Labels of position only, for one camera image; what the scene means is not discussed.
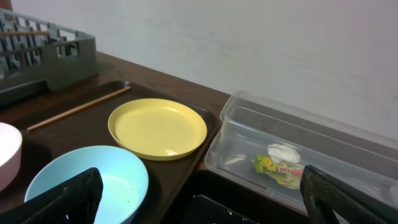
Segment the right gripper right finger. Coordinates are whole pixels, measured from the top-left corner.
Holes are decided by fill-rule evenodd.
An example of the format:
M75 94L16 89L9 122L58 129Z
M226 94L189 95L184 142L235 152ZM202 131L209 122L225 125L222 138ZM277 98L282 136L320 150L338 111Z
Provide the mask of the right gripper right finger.
M397 223L397 209L378 201L326 172L305 166L300 192L310 223Z

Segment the light blue bowl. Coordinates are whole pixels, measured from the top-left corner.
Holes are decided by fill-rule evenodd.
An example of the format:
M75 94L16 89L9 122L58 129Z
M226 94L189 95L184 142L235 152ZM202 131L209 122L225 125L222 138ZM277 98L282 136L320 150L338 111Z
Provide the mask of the light blue bowl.
M88 146L54 159L33 178L24 200L92 167L99 170L103 181L95 224L131 223L146 196L149 176L144 163L120 147Z

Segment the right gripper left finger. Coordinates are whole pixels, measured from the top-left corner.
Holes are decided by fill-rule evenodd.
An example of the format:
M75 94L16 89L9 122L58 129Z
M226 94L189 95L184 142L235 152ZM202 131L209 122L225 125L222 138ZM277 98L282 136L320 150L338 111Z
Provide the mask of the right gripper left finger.
M99 170L89 168L1 214L1 224L94 223L103 193Z

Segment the yellow plate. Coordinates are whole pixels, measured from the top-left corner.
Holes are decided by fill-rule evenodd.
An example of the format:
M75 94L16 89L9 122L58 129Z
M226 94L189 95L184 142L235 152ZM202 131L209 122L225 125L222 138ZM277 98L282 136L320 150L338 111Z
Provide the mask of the yellow plate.
M160 98L118 106L108 118L108 129L119 146L153 161L183 158L208 134L204 119L192 108Z

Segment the green orange snack wrapper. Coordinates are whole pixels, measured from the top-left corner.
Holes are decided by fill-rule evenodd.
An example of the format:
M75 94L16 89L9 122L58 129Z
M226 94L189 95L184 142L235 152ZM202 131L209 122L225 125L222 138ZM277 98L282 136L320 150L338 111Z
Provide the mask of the green orange snack wrapper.
M271 157L257 154L254 160L254 168L256 172L267 174L283 187L300 188L304 166L284 162L275 164Z

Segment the white tissue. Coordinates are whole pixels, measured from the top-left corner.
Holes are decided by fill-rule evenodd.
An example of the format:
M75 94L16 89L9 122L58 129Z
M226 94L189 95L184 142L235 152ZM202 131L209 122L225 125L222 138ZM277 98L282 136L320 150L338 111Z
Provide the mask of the white tissue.
M275 164L279 164L282 161L298 164L300 161L299 153L295 149L285 145L270 144L267 147L267 153Z

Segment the white pink bowl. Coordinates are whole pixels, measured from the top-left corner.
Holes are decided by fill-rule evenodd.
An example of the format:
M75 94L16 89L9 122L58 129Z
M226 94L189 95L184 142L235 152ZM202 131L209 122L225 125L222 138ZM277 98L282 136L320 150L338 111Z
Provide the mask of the white pink bowl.
M1 190L16 177L21 166L22 134L14 126L1 123Z

